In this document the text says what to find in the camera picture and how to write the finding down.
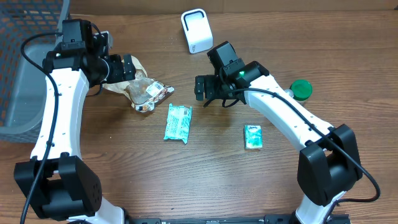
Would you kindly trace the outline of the green-capped white bottle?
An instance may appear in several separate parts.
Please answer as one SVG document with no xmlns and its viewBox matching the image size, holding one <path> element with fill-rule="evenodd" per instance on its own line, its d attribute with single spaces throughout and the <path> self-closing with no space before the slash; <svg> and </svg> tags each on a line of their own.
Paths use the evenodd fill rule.
<svg viewBox="0 0 398 224">
<path fill-rule="evenodd" d="M 313 93 L 312 84 L 308 80 L 294 81 L 290 86 L 290 90 L 293 92 L 293 98 L 299 103 L 307 101 Z"/>
</svg>

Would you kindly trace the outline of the cream brown bread bag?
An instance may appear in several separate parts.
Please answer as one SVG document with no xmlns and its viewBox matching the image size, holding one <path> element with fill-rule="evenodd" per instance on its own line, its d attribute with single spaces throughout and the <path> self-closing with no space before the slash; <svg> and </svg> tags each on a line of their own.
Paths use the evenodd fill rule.
<svg viewBox="0 0 398 224">
<path fill-rule="evenodd" d="M 145 68 L 134 56 L 130 56 L 136 68 L 134 80 L 120 83 L 104 84 L 106 90 L 126 96 L 131 107 L 141 113 L 153 111 L 155 106 L 164 101 L 174 92 L 174 87 L 164 85 L 158 80 L 149 78 Z"/>
</svg>

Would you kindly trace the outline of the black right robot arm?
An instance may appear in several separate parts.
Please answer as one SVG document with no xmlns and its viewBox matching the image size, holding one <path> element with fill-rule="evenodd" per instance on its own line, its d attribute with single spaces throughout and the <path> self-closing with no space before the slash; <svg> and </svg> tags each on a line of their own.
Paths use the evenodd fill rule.
<svg viewBox="0 0 398 224">
<path fill-rule="evenodd" d="M 229 42 L 214 47 L 207 56 L 215 72 L 195 78 L 196 98 L 249 105 L 298 151 L 297 181 L 304 197 L 290 222 L 339 223 L 333 209 L 363 176 L 353 130 L 317 118 L 285 92 L 259 62 L 244 63 Z"/>
</svg>

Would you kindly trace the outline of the small teal white box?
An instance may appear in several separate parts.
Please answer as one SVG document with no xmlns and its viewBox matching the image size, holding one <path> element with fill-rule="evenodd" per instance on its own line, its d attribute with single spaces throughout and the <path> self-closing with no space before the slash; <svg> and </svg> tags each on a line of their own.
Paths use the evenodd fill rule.
<svg viewBox="0 0 398 224">
<path fill-rule="evenodd" d="M 245 149 L 262 148 L 262 129 L 256 125 L 245 125 L 244 127 Z"/>
</svg>

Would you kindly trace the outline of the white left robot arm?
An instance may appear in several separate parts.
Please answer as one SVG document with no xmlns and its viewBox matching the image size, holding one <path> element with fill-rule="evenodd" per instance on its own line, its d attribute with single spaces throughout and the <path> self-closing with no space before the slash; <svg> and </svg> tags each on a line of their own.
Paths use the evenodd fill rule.
<svg viewBox="0 0 398 224">
<path fill-rule="evenodd" d="M 37 142 L 29 161 L 14 169 L 24 209 L 70 223 L 131 223 L 125 209 L 103 197 L 99 177 L 83 162 L 80 131 L 88 90 L 133 80 L 136 68 L 130 55 L 109 53 L 110 34 L 90 21 L 64 20 L 59 35 L 39 65 L 47 93 Z"/>
</svg>

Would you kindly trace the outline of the yellow Vim dish soap bottle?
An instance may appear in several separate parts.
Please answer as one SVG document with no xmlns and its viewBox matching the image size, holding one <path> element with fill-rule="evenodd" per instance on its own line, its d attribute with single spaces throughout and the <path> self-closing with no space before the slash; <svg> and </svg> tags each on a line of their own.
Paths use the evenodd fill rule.
<svg viewBox="0 0 398 224">
<path fill-rule="evenodd" d="M 290 96 L 290 97 L 294 97 L 294 93 L 291 89 L 286 89 L 285 92 Z"/>
</svg>

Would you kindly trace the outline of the light teal snack packet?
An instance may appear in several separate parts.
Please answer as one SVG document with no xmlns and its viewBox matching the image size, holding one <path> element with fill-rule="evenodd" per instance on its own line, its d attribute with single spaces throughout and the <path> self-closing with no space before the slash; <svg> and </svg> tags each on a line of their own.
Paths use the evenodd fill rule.
<svg viewBox="0 0 398 224">
<path fill-rule="evenodd" d="M 164 140 L 182 140 L 184 144 L 187 144 L 192 109 L 192 107 L 187 108 L 183 105 L 169 104 Z"/>
</svg>

